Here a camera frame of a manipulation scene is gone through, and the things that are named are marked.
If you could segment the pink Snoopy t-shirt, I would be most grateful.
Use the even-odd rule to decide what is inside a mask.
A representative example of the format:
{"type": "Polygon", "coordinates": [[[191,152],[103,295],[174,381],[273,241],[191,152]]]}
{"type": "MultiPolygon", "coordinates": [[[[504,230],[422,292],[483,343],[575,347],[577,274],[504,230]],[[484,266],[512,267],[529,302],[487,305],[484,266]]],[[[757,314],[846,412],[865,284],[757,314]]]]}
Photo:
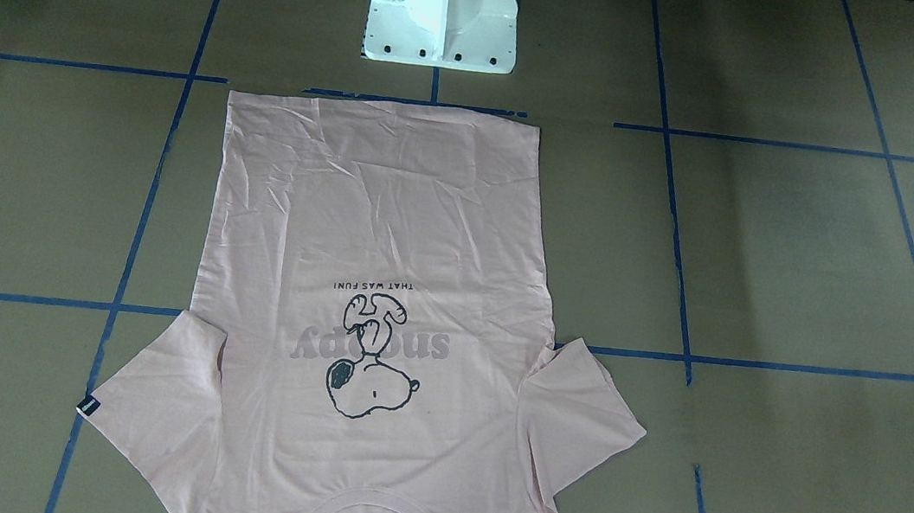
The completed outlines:
{"type": "Polygon", "coordinates": [[[81,416],[169,513],[557,513],[646,431],[555,345],[538,138],[232,91],[190,303],[81,416]]]}

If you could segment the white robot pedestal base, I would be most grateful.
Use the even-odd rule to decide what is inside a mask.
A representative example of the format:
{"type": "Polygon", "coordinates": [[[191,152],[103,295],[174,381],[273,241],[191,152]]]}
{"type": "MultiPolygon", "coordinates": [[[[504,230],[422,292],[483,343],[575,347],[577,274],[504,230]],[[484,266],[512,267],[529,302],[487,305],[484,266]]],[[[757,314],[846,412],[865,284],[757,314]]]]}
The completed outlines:
{"type": "Polygon", "coordinates": [[[517,65],[518,0],[370,0],[367,59],[483,73],[517,65]]]}

